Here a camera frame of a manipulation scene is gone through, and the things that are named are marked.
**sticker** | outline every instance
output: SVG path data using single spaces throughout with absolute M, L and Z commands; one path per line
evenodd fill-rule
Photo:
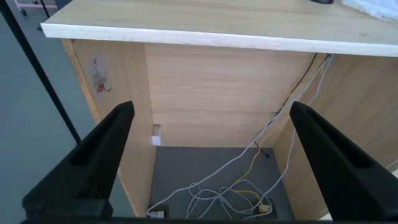
M 112 88 L 109 87 L 106 79 L 105 63 L 102 54 L 97 53 L 94 55 L 88 66 L 88 73 L 91 75 L 92 83 L 97 93 L 111 91 Z

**white cable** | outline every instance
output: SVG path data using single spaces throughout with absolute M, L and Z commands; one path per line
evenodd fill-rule
M 321 88 L 321 86 L 322 86 L 323 78 L 325 77 L 325 74 L 326 74 L 326 72 L 328 71 L 329 66 L 330 66 L 330 64 L 331 64 L 331 61 L 333 60 L 334 57 L 335 57 L 335 55 L 333 54 L 333 55 L 331 55 L 331 57 L 329 58 L 329 61 L 328 61 L 327 65 L 326 65 L 326 67 L 325 67 L 325 71 L 323 72 L 323 74 L 322 74 L 322 76 L 321 76 L 321 79 L 320 79 L 320 81 L 319 81 L 319 83 L 318 83 L 317 92 L 315 93 L 315 95 L 313 96 L 313 98 L 308 102 L 308 105 L 310 105 L 310 104 L 314 101 L 314 99 L 317 98 L 317 96 L 318 96 L 318 94 L 319 94 L 319 91 L 320 91 L 320 88 Z M 265 197 L 266 194 L 268 194 L 269 192 L 271 192 L 271 191 L 274 189 L 274 187 L 280 182 L 280 180 L 282 180 L 283 176 L 286 174 L 287 170 L 289 169 L 289 161 L 290 161 L 290 155 L 292 154 L 292 149 L 293 149 L 293 145 L 294 145 L 295 133 L 296 133 L 296 130 L 295 130 L 295 128 L 294 128 L 294 129 L 293 129 L 292 143 L 290 144 L 289 155 L 287 156 L 287 161 L 286 161 L 286 170 L 285 170 L 285 171 L 283 172 L 283 174 L 279 177 L 279 179 L 276 181 L 276 183 L 271 187 L 271 189 L 269 189 L 269 190 L 263 195 L 263 197 Z M 262 215 L 265 215 L 265 214 L 252 215 L 252 216 L 246 217 L 246 218 L 244 218 L 244 219 L 259 217 L 259 216 L 262 216 Z
M 268 125 L 269 125 L 273 120 L 275 120 L 276 118 L 278 118 L 279 115 L 282 114 L 282 113 L 284 112 L 284 110 L 285 110 L 286 108 L 288 108 L 289 105 L 292 104 L 298 97 L 300 97 L 304 92 L 306 92 L 306 90 L 309 88 L 309 86 L 311 85 L 312 81 L 314 81 L 315 77 L 319 74 L 319 71 L 323 68 L 323 66 L 325 66 L 326 63 L 327 63 L 328 66 L 329 66 L 329 64 L 330 64 L 330 62 L 331 62 L 333 56 L 334 56 L 334 55 L 332 55 L 332 56 L 329 57 L 326 61 L 324 61 L 324 63 L 323 63 L 323 64 L 318 68 L 318 70 L 315 72 L 314 76 L 311 78 L 311 80 L 309 81 L 309 83 L 308 83 L 308 85 L 305 87 L 305 89 L 304 89 L 303 91 L 301 91 L 297 96 L 295 96 L 288 104 L 286 104 L 286 105 L 279 111 L 279 113 L 278 113 L 275 117 L 273 117 L 270 121 L 268 121 L 268 123 L 264 126 L 264 128 L 263 128 L 262 131 L 260 132 L 260 134 L 258 134 L 258 136 L 250 143 L 250 145 L 249 145 L 247 148 L 244 149 L 244 151 L 243 151 L 239 156 L 235 157 L 234 159 L 231 159 L 231 160 L 230 160 L 229 162 L 227 162 L 225 165 L 223 165 L 223 166 L 220 167 L 218 170 L 216 170 L 214 173 L 212 173 L 212 174 L 210 174 L 209 176 L 205 177 L 205 178 L 202 179 L 201 181 L 199 181 L 199 182 L 197 182 L 197 183 L 195 183 L 195 184 L 193 184 L 193 185 L 191 184 L 191 185 L 189 185 L 189 187 L 184 187 L 184 188 L 175 190 L 175 191 L 172 192 L 168 197 L 166 197 L 165 199 L 161 200 L 160 202 L 156 203 L 156 204 L 153 205 L 151 208 L 149 208 L 149 209 L 147 210 L 147 215 L 149 215 L 149 212 L 150 212 L 153 208 L 155 208 L 156 206 L 160 205 L 161 203 L 163 203 L 163 202 L 165 202 L 166 200 L 168 200 L 169 198 L 171 198 L 175 193 L 177 193 L 177 192 L 179 192 L 179 191 L 182 191 L 182 190 L 191 189 L 191 188 L 194 187 L 194 186 L 200 185 L 202 182 L 204 182 L 205 180 L 207 180 L 207 179 L 213 177 L 213 176 L 214 176 L 215 174 L 217 174 L 220 170 L 224 169 L 224 168 L 225 168 L 226 166 L 228 166 L 230 163 L 232 163 L 232 162 L 234 162 L 235 160 L 237 160 L 237 159 L 239 159 L 240 157 L 242 157 L 242 156 L 244 155 L 244 153 L 250 148 L 250 146 L 253 145 L 253 143 L 264 133 L 264 131 L 266 130 L 266 128 L 268 127 Z M 320 89 L 320 84 L 322 83 L 323 76 L 326 74 L 326 71 L 327 71 L 327 69 L 328 69 L 328 66 L 326 66 L 325 71 L 324 71 L 323 74 L 322 74 L 321 80 L 320 80 L 319 85 L 318 85 L 317 94 L 316 94 L 315 96 L 318 95 L 318 92 L 319 92 L 319 89 Z M 274 184 L 274 186 L 272 186 L 272 188 L 271 188 L 270 190 L 268 190 L 266 193 L 264 193 L 264 194 L 262 195 L 260 201 L 259 201 L 255 206 L 253 206 L 252 209 L 253 209 L 253 208 L 256 208 L 256 207 L 261 203 L 262 199 L 266 196 L 266 194 L 268 194 L 272 189 L 274 189 L 274 187 L 279 183 L 279 181 L 281 180 L 281 178 L 283 177 L 283 175 L 285 175 L 286 172 L 287 172 L 287 169 L 286 169 L 285 172 L 282 174 L 282 176 L 277 180 L 277 182 Z M 219 195 L 220 195 L 220 200 L 222 200 L 222 201 L 224 201 L 224 202 L 228 202 L 228 201 L 227 201 L 225 198 L 223 198 L 223 196 L 222 196 L 226 191 L 227 191 L 227 190 L 225 190 L 225 191 L 224 191 L 223 193 L 221 193 L 221 194 L 216 192 L 216 194 L 219 194 Z
M 191 204 L 192 204 L 192 202 L 193 202 L 195 199 L 197 199 L 197 202 L 198 202 L 198 200 L 211 200 L 211 199 L 213 199 L 213 201 L 210 203 L 210 205 L 208 206 L 208 208 L 207 208 L 207 209 L 202 213 L 202 215 L 200 215 L 200 217 L 198 217 L 198 218 L 201 218 L 202 216 L 204 216 L 204 214 L 210 209 L 210 207 L 213 205 L 213 203 L 215 202 L 216 199 L 220 199 L 220 200 L 221 200 L 221 203 L 225 203 L 230 209 L 232 209 L 232 210 L 233 210 L 234 212 L 236 212 L 236 213 L 242 213 L 242 214 L 244 214 L 244 215 L 249 215 L 249 214 L 251 214 L 251 213 L 253 212 L 253 210 L 255 209 L 255 207 L 249 208 L 249 209 L 247 209 L 247 210 L 239 211 L 239 210 L 236 210 L 235 208 L 233 208 L 232 205 L 222 196 L 222 195 L 223 195 L 225 192 L 227 192 L 228 190 L 232 190 L 232 188 L 233 188 L 236 184 L 238 184 L 238 183 L 240 183 L 240 182 L 247 182 L 247 183 L 251 184 L 258 192 L 261 193 L 261 195 L 263 194 L 263 193 L 261 192 L 261 190 L 259 190 L 252 182 L 250 182 L 249 180 L 246 180 L 246 179 L 242 179 L 242 180 L 240 180 L 240 181 L 234 183 L 233 185 L 231 185 L 231 186 L 228 187 L 228 188 L 227 188 L 227 187 L 222 187 L 222 188 L 220 188 L 220 191 L 219 191 L 218 193 L 215 192 L 214 190 L 203 189 L 203 190 L 200 190 L 196 195 L 193 195 L 193 194 L 191 193 L 191 191 L 190 191 L 190 195 L 191 195 L 193 198 L 191 199 L 191 202 L 190 202 L 189 205 L 188 205 L 187 214 L 186 214 L 185 218 L 188 218 L 188 217 L 189 217 L 189 215 L 192 213 L 192 210 L 194 209 L 195 205 L 197 204 L 197 203 L 195 202 L 194 206 L 193 206 L 191 209 L 189 209 L 190 206 L 191 206 Z M 202 192 L 205 192 L 205 191 L 214 193 L 216 196 L 208 197 L 208 198 L 201 198 L 201 197 L 198 197 L 198 196 L 197 196 L 197 195 L 200 195 Z M 243 197 L 243 198 L 248 202 L 249 206 L 252 206 L 252 205 L 251 205 L 251 202 L 249 201 L 249 199 L 247 199 L 244 195 L 242 195 L 242 194 L 239 193 L 239 192 L 233 192 L 233 193 L 236 193 L 236 194 L 238 194 L 239 196 Z M 267 202 L 268 202 L 269 205 L 270 205 L 271 203 L 270 203 L 269 199 L 268 199 L 267 197 L 265 197 L 265 198 L 266 198 Z

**wooden desk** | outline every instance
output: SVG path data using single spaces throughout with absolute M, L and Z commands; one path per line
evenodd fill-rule
M 139 217 L 149 203 L 153 124 L 161 125 L 165 146 L 246 147 L 305 88 L 325 53 L 338 55 L 312 107 L 382 165 L 397 168 L 398 22 L 339 2 L 74 0 L 42 27 L 63 39 L 96 122 L 118 103 L 134 102 L 119 176 Z M 110 91 L 98 91 L 95 66 Z M 318 79 L 300 101 L 308 103 Z M 288 121 L 264 145 L 274 148 L 281 170 L 292 128 Z M 327 212 L 299 141 L 284 185 L 297 219 Z

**cable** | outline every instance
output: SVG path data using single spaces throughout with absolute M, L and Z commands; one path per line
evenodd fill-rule
M 244 155 L 244 153 L 250 148 L 250 146 L 264 133 L 264 131 L 266 130 L 266 128 L 268 127 L 268 125 L 271 123 L 271 122 L 273 122 L 273 120 L 275 120 L 275 119 L 277 119 L 282 113 L 283 113 L 283 111 L 284 110 L 286 110 L 286 108 L 288 108 L 289 107 L 289 105 L 290 104 L 292 104 L 298 97 L 300 97 L 303 93 L 305 93 L 306 92 L 306 90 L 309 88 L 309 86 L 311 85 L 311 83 L 312 83 L 312 81 L 314 81 L 314 79 L 315 79 L 315 77 L 318 75 L 318 73 L 320 72 L 320 70 L 323 68 L 323 66 L 325 66 L 325 64 L 327 64 L 327 63 L 330 63 L 331 62 L 331 59 L 332 59 L 333 57 L 330 57 L 330 58 L 328 58 L 328 60 L 326 60 L 326 61 L 324 61 L 323 63 L 322 63 L 322 65 L 318 68 L 318 70 L 315 72 L 315 74 L 314 74 L 314 76 L 311 78 L 311 80 L 309 81 L 309 83 L 308 83 L 308 85 L 306 86 L 306 88 L 303 90 L 303 91 L 301 91 L 297 96 L 295 96 L 287 105 L 285 105 L 285 107 L 283 107 L 279 112 L 278 112 L 278 114 L 275 116 L 275 117 L 273 117 L 270 121 L 268 121 L 268 123 L 264 126 L 264 128 L 262 129 L 262 131 L 259 133 L 259 135 L 249 144 L 249 146 L 247 147 L 247 148 L 245 148 L 244 150 L 243 150 L 243 152 L 239 155 L 239 156 L 237 156 L 237 157 L 235 157 L 234 159 L 231 159 L 229 162 L 227 162 L 225 165 L 223 165 L 223 166 L 221 166 L 218 170 L 216 170 L 214 173 L 212 173 L 212 174 L 210 174 L 209 176 L 207 176 L 207 177 L 205 177 L 204 179 L 202 179 L 201 181 L 199 181 L 199 182 L 197 182 L 197 183 L 192 183 L 191 185 L 189 185 L 188 187 L 183 187 L 183 188 L 181 188 L 181 189 L 177 189 L 177 190 L 174 190 L 168 197 L 166 197 L 165 199 L 163 199 L 163 200 L 161 200 L 160 202 L 158 202 L 158 203 L 156 203 L 155 205 L 153 205 L 153 206 L 151 206 L 151 208 L 149 208 L 148 210 L 147 210 L 147 215 L 149 215 L 148 213 L 153 209 L 153 208 L 155 208 L 156 206 L 158 206 L 158 205 L 160 205 L 161 203 L 163 203 L 163 202 L 165 202 L 166 200 L 168 200 L 170 197 L 172 197 L 174 194 L 176 194 L 177 192 L 180 192 L 180 191 L 182 191 L 182 190 L 188 190 L 188 189 L 191 189 L 192 187 L 195 187 L 195 186 L 199 186 L 202 182 L 204 182 L 204 181 L 206 181 L 207 179 L 209 179 L 209 178 L 211 178 L 211 177 L 213 177 L 215 174 L 217 174 L 220 170 L 222 170 L 222 169 L 224 169 L 226 166 L 228 166 L 229 164 L 231 164 L 232 162 L 234 162 L 235 160 L 237 160 L 237 159 L 239 159 L 240 157 L 242 157 L 243 155 Z M 270 190 L 268 190 L 266 193 L 264 193 L 263 195 L 262 195 L 262 197 L 261 197 L 261 199 L 260 200 L 262 200 L 264 197 L 267 199 L 267 197 L 266 197 L 266 194 L 268 194 L 278 183 L 279 183 L 279 181 L 280 181 L 280 179 L 278 179 L 278 181 L 274 184 L 274 186 L 270 189 Z M 224 190 L 224 191 L 222 191 L 222 193 L 217 193 L 218 195 L 220 195 L 220 200 L 223 200 L 227 205 L 229 205 L 227 202 L 227 200 L 225 200 L 225 198 L 223 198 L 223 194 L 227 191 L 227 190 L 229 190 L 229 189 L 231 189 L 231 187 L 232 186 L 230 186 L 229 188 L 227 188 L 226 190 Z M 192 198 L 192 201 L 193 200 L 195 200 L 195 199 L 199 199 L 199 197 L 198 197 L 198 195 L 196 195 L 194 198 Z M 249 210 L 245 210 L 245 211 L 237 211 L 236 209 L 234 209 L 232 206 L 230 206 L 230 208 L 232 209 L 232 210 L 234 210 L 236 213 L 242 213 L 242 212 L 247 212 L 247 211 L 250 211 L 250 210 L 254 210 L 258 205 L 260 204 L 260 202 L 258 202 L 255 206 L 253 206 L 253 207 L 251 207 L 251 209 L 249 209 Z
M 236 182 L 238 182 L 239 180 L 243 179 L 245 176 L 247 176 L 247 175 L 250 173 L 251 168 L 252 168 L 252 166 L 253 166 L 253 163 L 254 163 L 254 161 L 256 160 L 256 157 L 260 154 L 260 150 L 261 150 L 261 145 L 262 145 L 262 143 L 263 143 L 269 136 L 271 136 L 271 134 L 273 134 L 276 130 L 278 130 L 280 127 L 282 127 L 283 124 L 284 124 L 284 122 L 280 123 L 274 130 L 272 130 L 266 137 L 264 137 L 264 139 L 260 142 L 259 150 L 257 151 L 256 155 L 253 157 L 253 160 L 252 160 L 251 163 L 250 163 L 249 170 L 248 170 L 243 176 L 241 176 L 238 180 L 236 180 L 234 183 L 236 183 Z
M 329 67 L 329 65 L 330 65 L 332 59 L 333 59 L 333 57 L 330 57 L 330 58 L 328 59 L 328 63 L 327 63 L 325 72 L 322 73 L 321 80 L 320 80 L 320 82 L 319 82 L 319 84 L 318 84 L 317 92 L 316 92 L 315 96 L 310 100 L 310 103 L 318 96 L 320 87 L 321 87 L 321 85 L 322 85 L 323 77 L 324 77 L 324 75 L 326 74 L 326 71 L 328 70 L 328 67 Z M 268 190 L 265 194 L 262 195 L 262 198 L 265 197 L 265 198 L 268 200 L 268 198 L 266 197 L 266 194 L 268 194 L 270 191 L 272 191 L 272 190 L 274 189 L 274 187 L 280 182 L 280 180 L 283 178 L 283 176 L 286 174 L 287 170 L 289 169 L 290 155 L 291 155 L 291 152 L 292 152 L 292 147 L 293 147 L 293 145 L 294 145 L 294 139 L 295 139 L 295 130 L 294 130 L 293 134 L 294 134 L 294 135 L 293 135 L 293 137 L 292 137 L 292 143 L 291 143 L 291 145 L 290 145 L 289 156 L 288 156 L 288 160 L 287 160 L 287 168 L 286 168 L 285 172 L 281 175 L 281 177 L 277 180 L 277 182 L 271 187 L 271 189 Z M 208 208 L 202 213 L 202 215 L 201 215 L 199 218 L 201 218 L 201 217 L 204 216 L 204 214 L 210 209 L 210 207 L 213 205 L 213 203 L 214 203 L 214 201 L 215 201 L 216 199 L 219 198 L 219 199 L 221 200 L 221 204 L 222 204 L 223 202 L 226 201 L 226 199 L 222 196 L 222 194 L 218 194 L 216 197 L 212 197 L 212 198 L 213 198 L 213 201 L 210 203 L 210 205 L 208 206 Z M 200 200 L 208 200 L 208 198 L 198 198 L 197 196 L 194 196 L 194 197 L 192 198 L 192 201 L 193 201 L 195 198 L 197 198 L 198 200 L 199 200 L 199 199 L 200 199 Z M 228 205 L 231 209 L 233 209 L 236 213 L 245 213 L 245 214 L 247 214 L 246 212 L 253 211 L 253 209 L 256 208 L 259 204 L 260 204 L 260 202 L 257 203 L 255 206 L 251 207 L 250 209 L 244 210 L 244 211 L 237 211 L 237 210 L 235 210 L 233 207 L 230 207 L 229 204 L 227 204 L 227 205 Z M 225 212 L 228 214 L 228 216 L 231 218 L 231 215 L 229 214 L 229 212 L 227 211 L 227 209 L 225 209 L 225 206 L 224 206 L 224 205 L 223 205 L 223 208 L 224 208 Z M 268 215 L 269 213 L 263 213 L 263 214 L 259 214 L 259 215 L 253 215 L 253 216 L 246 217 L 245 219 L 247 219 L 247 218 L 259 217 L 259 216 L 263 216 L 263 215 Z
M 284 101 L 284 103 L 282 103 L 282 107 L 280 108 L 280 110 L 285 106 L 285 103 L 287 102 L 287 100 L 289 99 L 289 96 L 294 92 L 294 90 L 296 90 L 296 88 L 299 86 L 299 84 L 301 83 L 301 81 L 304 79 L 304 77 L 307 75 L 308 71 L 311 69 L 313 62 L 315 61 L 315 58 L 317 57 L 318 53 L 315 53 L 315 55 L 312 58 L 312 61 L 310 63 L 310 65 L 307 68 L 307 71 L 305 71 L 304 75 L 301 77 L 301 79 L 298 81 L 298 83 L 296 84 L 296 86 L 293 88 L 293 90 L 287 95 L 286 100 Z
M 252 159 L 252 161 L 251 161 L 251 163 L 250 163 L 249 170 L 248 170 L 243 176 L 241 176 L 238 180 L 235 180 L 234 184 L 237 183 L 237 182 L 239 182 L 241 179 L 243 179 L 245 176 L 247 176 L 247 175 L 250 173 L 251 168 L 252 168 L 252 166 L 253 166 L 253 164 L 254 164 L 254 161 L 256 160 L 256 157 L 257 157 L 257 156 L 260 154 L 260 152 L 261 152 L 261 145 L 262 145 L 262 143 L 263 143 L 269 136 L 271 136 L 272 133 L 274 133 L 277 129 L 279 129 L 279 128 L 282 126 L 282 124 L 283 124 L 283 123 L 280 123 L 273 131 L 271 131 L 266 137 L 264 137 L 264 139 L 263 139 L 263 140 L 261 141 L 261 143 L 260 143 L 260 146 L 258 146 L 259 150 L 257 151 L 256 155 L 254 155 L 254 157 L 253 157 L 253 159 Z M 260 200 L 260 196 L 259 196 L 257 193 L 255 193 L 255 192 L 253 192 L 253 191 L 251 191 L 251 190 L 234 190 L 234 189 L 232 189 L 232 191 L 233 191 L 233 192 L 237 192 L 237 193 L 251 193 L 251 194 L 254 194 L 254 195 L 258 198 L 258 200 L 260 201 L 260 204 L 263 205 L 262 200 Z
M 328 71 L 329 66 L 330 66 L 330 64 L 331 64 L 331 61 L 333 60 L 334 57 L 335 57 L 335 55 L 333 54 L 333 55 L 331 55 L 331 56 L 328 58 L 328 60 L 325 61 L 325 62 L 328 62 L 328 63 L 327 63 L 327 65 L 326 65 L 325 69 L 322 70 L 323 73 L 322 73 L 321 79 L 320 79 L 320 81 L 319 81 L 319 83 L 318 83 L 317 92 L 315 93 L 315 95 L 313 96 L 313 98 L 308 102 L 308 105 L 310 105 L 310 104 L 314 101 L 314 99 L 318 97 L 320 88 L 321 88 L 321 86 L 322 86 L 323 78 L 325 77 L 325 74 L 326 74 L 326 72 Z M 275 186 L 280 182 L 280 180 L 282 180 L 283 176 L 284 176 L 284 175 L 286 174 L 286 172 L 288 171 L 288 169 L 289 169 L 290 156 L 291 156 L 291 154 L 292 154 L 292 149 L 293 149 L 293 145 L 294 145 L 294 141 L 295 141 L 295 133 L 296 133 L 296 130 L 295 130 L 295 128 L 294 128 L 294 129 L 293 129 L 293 136 L 292 136 L 292 143 L 290 144 L 289 155 L 287 156 L 286 169 L 285 169 L 285 171 L 282 173 L 282 175 L 279 177 L 279 179 L 276 181 L 276 183 L 275 183 L 264 195 L 262 195 L 262 198 L 265 197 L 266 194 L 268 194 L 269 192 L 271 192 L 271 191 L 275 188 Z M 243 218 L 243 219 L 255 218 L 255 217 L 260 217 L 260 216 L 263 216 L 263 215 L 265 215 L 265 214 L 252 215 L 252 216 L 249 216 L 249 217 L 245 217 L 245 218 Z

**wooden panel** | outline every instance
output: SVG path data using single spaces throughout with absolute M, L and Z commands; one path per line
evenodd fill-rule
M 136 114 L 118 174 L 135 214 L 146 217 L 155 147 L 150 143 L 153 118 L 144 45 L 87 40 L 64 40 L 63 43 L 96 123 L 117 104 L 128 100 L 134 103 Z M 94 58 L 98 59 L 97 63 L 104 64 L 106 79 L 111 88 L 109 92 L 98 93 L 95 90 L 90 73 Z
M 397 71 L 396 58 L 336 55 L 311 105 L 384 167 L 398 159 Z M 301 102 L 309 102 L 317 85 L 312 84 Z M 285 169 L 292 131 L 289 121 L 274 146 L 280 170 Z M 327 213 L 300 141 L 294 145 L 284 185 L 297 219 Z
M 397 22 L 339 1 L 74 0 L 42 27 L 56 38 L 398 56 Z
M 279 111 L 313 54 L 146 44 L 162 145 L 246 147 Z M 277 134 L 264 146 L 273 146 Z

